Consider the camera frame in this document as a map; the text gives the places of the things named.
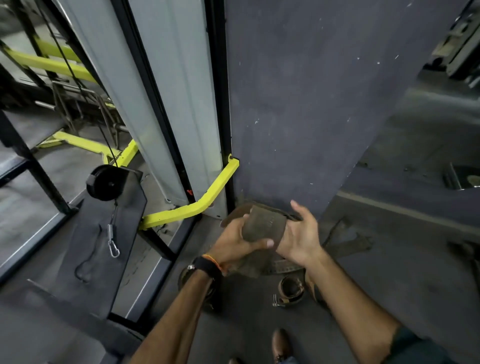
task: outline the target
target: forearm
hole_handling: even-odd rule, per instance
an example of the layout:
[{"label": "forearm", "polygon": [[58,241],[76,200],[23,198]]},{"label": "forearm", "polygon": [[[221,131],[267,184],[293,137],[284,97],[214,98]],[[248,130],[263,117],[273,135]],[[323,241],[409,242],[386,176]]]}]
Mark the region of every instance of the forearm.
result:
[{"label": "forearm", "polygon": [[360,364],[380,363],[400,322],[372,300],[325,252],[307,266]]},{"label": "forearm", "polygon": [[131,364],[183,364],[187,361],[198,317],[212,279],[197,270],[161,320],[143,340]]}]

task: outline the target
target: leather shoe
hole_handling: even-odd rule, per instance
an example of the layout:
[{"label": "leather shoe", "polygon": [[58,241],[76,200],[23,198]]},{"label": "leather shoe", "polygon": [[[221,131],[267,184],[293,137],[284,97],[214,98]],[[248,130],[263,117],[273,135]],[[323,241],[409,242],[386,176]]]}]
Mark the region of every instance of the leather shoe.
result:
[{"label": "leather shoe", "polygon": [[278,328],[273,332],[272,352],[275,364],[279,364],[292,356],[290,340],[288,339],[287,332],[282,328]]}]

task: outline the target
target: orange thread bracelet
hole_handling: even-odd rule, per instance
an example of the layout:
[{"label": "orange thread bracelet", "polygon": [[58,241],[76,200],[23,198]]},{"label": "orange thread bracelet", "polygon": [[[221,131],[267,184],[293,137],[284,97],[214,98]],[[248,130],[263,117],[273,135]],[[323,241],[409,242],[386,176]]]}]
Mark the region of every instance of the orange thread bracelet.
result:
[{"label": "orange thread bracelet", "polygon": [[216,267],[217,267],[218,269],[220,269],[220,272],[223,272],[223,269],[220,267],[220,264],[217,263],[217,261],[216,261],[215,259],[213,259],[213,257],[209,256],[208,254],[203,254],[202,257],[205,258],[205,259],[210,260],[210,261],[213,262],[213,263],[215,263]]}]

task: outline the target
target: dark gray wall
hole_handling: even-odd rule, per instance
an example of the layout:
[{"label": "dark gray wall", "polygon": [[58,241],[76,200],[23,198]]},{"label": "dark gray wall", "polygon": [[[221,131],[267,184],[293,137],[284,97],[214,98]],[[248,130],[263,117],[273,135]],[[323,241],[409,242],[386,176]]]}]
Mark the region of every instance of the dark gray wall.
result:
[{"label": "dark gray wall", "polygon": [[323,213],[464,4],[226,1],[237,198]]}]

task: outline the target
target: black pulley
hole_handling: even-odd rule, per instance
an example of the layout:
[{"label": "black pulley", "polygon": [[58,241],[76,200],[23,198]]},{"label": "black pulley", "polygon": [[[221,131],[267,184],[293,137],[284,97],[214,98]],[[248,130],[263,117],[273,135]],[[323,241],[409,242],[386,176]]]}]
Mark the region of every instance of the black pulley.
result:
[{"label": "black pulley", "polygon": [[87,178],[87,191],[100,201],[111,201],[123,192],[129,171],[109,164],[93,170]]}]

